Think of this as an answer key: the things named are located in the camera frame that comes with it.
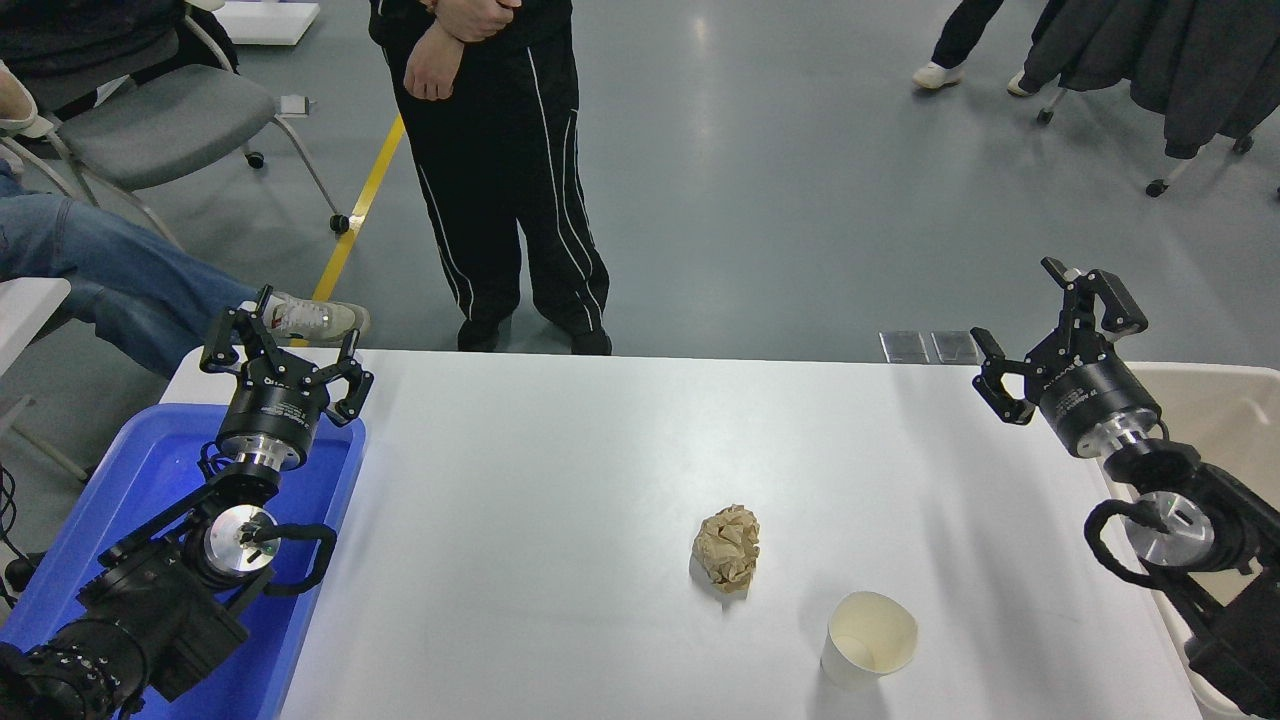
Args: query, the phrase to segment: hanging jacket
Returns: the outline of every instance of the hanging jacket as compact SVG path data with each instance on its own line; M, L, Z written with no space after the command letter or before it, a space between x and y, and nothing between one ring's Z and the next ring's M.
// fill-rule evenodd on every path
M1129 77L1165 4L1068 0L1052 18L1042 18L1043 35L1023 65L1023 87L1039 90L1053 78L1078 92L1116 85Z
M50 77L140 51L182 22L182 0L0 0L0 58Z
M1240 138L1280 104L1280 6L1274 0L1170 0L1129 87L1165 115L1165 154L1194 158L1215 135Z
M1042 22L1023 87L1129 78L1134 102L1165 115L1171 158L1194 158L1217 133L1243 137L1280 105L1277 0L1066 0Z
M416 42L435 22L419 0L369 0L369 36L378 45ZM524 0L516 19L483 42L467 45L467 53L504 55L524 50L553 36L573 13L572 0Z

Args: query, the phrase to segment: white bin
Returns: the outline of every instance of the white bin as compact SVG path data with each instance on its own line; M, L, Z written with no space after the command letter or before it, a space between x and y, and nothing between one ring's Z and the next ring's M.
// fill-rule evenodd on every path
M1196 446L1204 462L1217 465L1280 507L1280 372L1229 365L1130 363L1129 368L1164 410L1170 438ZM1111 484L1111 492L1133 500L1133 488ZM1234 570L1197 574L1219 602L1234 598L1252 578ZM1178 611L1155 593L1178 653L1190 630ZM1207 720L1247 717L1203 678L1187 671Z

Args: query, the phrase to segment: black coat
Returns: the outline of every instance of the black coat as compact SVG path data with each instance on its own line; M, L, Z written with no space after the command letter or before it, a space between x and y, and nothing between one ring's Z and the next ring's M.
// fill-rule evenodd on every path
M1280 105L1276 0L1066 0L1027 56L1024 87L1129 78L1165 115L1165 154L1194 158L1215 135L1248 135Z

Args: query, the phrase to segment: black track pants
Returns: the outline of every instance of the black track pants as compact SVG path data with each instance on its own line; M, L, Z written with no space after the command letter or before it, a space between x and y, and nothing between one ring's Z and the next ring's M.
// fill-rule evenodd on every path
M1041 15L1036 29L1032 31L1032 42L1037 42L1044 35L1044 28L1057 15L1064 0L1050 0ZM931 60L951 69L969 58L974 46L982 40L987 23L996 17L996 12L1005 4L1005 0L964 0L960 6L951 13L947 24L942 26L942 36L933 47Z
M572 334L599 328L609 274L579 182L570 26L504 56L468 49L453 96L443 101L404 90L411 50L408 41L385 47L387 64L440 264L462 314L500 320L518 305L518 224L538 311Z

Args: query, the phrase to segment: robotic arm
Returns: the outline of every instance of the robotic arm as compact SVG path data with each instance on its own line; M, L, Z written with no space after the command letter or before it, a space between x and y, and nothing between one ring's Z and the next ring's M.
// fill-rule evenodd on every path
M1147 328L1119 278L1103 270L1069 269L1041 261L1062 288L1055 328L1023 361L1009 360L983 328L972 331L986 355L973 383L1006 423L1025 425L1036 409L1075 457L1100 457L1107 475L1133 486L1137 502L1108 500L1089 514L1085 541L1094 557L1120 579L1160 591L1187 621L1193 639L1190 669L1251 715L1280 719L1280 514L1229 473L1201 461L1189 445L1151 437L1160 405L1094 329L1094 300L1102 300L1102 329L1124 337ZM1016 400L1006 374L1025 378ZM1107 548L1102 528L1124 518L1143 573L1125 568ZM1257 577L1228 605L1189 573L1236 570Z
M27 652L0 643L0 720L100 720L116 710L123 720L148 685L173 701L248 638L237 616L255 598L301 594L324 578L337 533L276 524L265 505L282 471L307 461L320 415L335 425L356 419L374 375L353 357L356 331L326 368L280 350L262 324L270 293L253 310L228 309L201 355L204 372L237 377L210 443L219 454L206 446L198 461L206 483L99 557L105 570L77 596L79 619ZM330 404L326 386L338 378L347 393ZM273 582L282 541L319 542L306 578Z

